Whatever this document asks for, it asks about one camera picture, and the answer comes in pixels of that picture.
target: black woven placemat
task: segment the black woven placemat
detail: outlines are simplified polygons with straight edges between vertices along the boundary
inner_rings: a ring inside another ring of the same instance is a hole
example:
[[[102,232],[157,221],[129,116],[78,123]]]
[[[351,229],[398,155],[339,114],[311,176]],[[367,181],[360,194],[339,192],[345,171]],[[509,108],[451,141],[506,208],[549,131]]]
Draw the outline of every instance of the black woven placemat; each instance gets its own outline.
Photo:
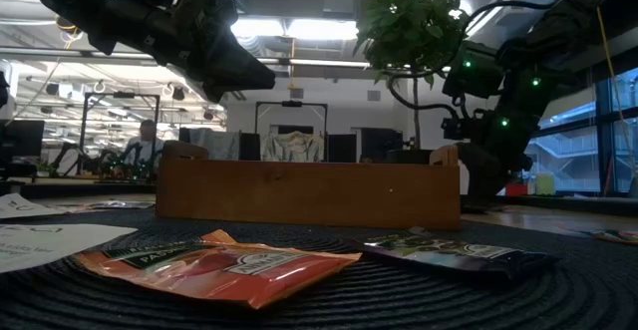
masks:
[[[191,239],[222,228],[238,241],[350,252],[340,238],[392,233],[154,218],[151,210],[22,220],[139,229],[102,248]],[[638,248],[466,222],[440,237],[562,257],[504,286],[366,258],[263,311],[198,301],[95,275],[66,258],[0,275],[0,329],[638,329]]]

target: white paper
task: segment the white paper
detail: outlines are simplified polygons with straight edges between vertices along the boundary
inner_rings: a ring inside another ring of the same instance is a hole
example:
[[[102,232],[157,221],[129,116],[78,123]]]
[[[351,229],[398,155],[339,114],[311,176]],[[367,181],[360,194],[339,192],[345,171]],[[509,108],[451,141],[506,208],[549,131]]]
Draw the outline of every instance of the white paper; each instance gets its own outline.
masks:
[[[69,211],[36,204],[23,198],[18,193],[0,196],[0,219],[64,214],[67,212]]]
[[[0,273],[50,263],[134,231],[93,224],[0,224]]]

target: orange snack bag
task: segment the orange snack bag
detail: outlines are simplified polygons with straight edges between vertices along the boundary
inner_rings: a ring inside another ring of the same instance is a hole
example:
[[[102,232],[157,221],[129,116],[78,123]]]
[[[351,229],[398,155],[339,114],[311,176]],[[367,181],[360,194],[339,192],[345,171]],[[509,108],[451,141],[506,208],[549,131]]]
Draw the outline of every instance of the orange snack bag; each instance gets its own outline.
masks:
[[[199,242],[75,255],[100,275],[192,298],[239,302],[254,309],[288,297],[360,256],[243,244],[223,230]]]

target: man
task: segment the man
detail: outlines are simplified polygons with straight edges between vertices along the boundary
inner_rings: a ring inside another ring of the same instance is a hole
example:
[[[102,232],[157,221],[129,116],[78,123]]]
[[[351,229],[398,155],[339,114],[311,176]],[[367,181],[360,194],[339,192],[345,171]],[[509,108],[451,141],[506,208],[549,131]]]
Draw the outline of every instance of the man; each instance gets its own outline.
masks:
[[[151,120],[145,120],[140,125],[140,135],[138,137],[133,137],[129,140],[127,144],[127,149],[134,144],[140,144],[142,149],[140,150],[140,162],[148,161],[151,159],[152,151],[153,151],[153,138],[157,134],[156,123]],[[156,139],[156,153],[163,149],[163,141],[160,139]],[[127,158],[124,160],[126,165],[132,165],[136,159],[136,151],[131,150]],[[158,157],[156,157],[156,166],[158,166],[159,161]]]

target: wooden crate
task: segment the wooden crate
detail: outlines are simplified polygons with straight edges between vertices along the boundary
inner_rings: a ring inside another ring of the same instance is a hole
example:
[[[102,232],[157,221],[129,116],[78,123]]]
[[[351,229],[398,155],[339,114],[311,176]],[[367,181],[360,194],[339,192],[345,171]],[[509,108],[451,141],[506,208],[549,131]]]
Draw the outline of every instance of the wooden crate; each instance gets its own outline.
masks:
[[[456,163],[209,161],[205,149],[167,142],[158,182],[157,215],[164,217],[443,230],[461,222]]]

